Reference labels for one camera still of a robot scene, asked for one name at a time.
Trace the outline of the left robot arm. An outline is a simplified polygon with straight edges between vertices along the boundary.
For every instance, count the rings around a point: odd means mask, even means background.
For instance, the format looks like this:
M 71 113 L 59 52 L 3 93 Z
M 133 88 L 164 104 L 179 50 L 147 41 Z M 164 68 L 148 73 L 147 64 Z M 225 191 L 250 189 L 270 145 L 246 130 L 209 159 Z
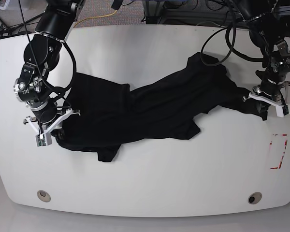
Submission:
M 252 42 L 260 48 L 263 72 L 256 73 L 261 83 L 243 100 L 257 101 L 257 110 L 262 113 L 274 106 L 276 115 L 284 117 L 290 114 L 287 104 L 287 93 L 290 83 L 286 75 L 290 73 L 290 50 L 284 36 L 284 27 L 272 13 L 271 0 L 234 0 L 234 7 L 249 28 Z

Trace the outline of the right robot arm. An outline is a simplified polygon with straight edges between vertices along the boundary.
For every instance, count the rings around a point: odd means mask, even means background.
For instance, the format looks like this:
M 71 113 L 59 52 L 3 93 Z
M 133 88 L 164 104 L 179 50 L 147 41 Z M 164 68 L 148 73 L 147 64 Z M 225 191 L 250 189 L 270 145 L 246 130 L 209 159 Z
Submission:
M 26 117 L 24 124 L 35 130 L 37 146 L 52 143 L 51 133 L 60 130 L 62 122 L 73 114 L 70 103 L 58 106 L 72 84 L 55 87 L 47 80 L 49 73 L 59 62 L 61 48 L 65 48 L 72 59 L 72 74 L 76 75 L 76 60 L 66 43 L 68 35 L 85 4 L 83 0 L 49 0 L 47 7 L 24 51 L 21 75 L 14 84 L 14 93 L 20 102 L 34 113 Z

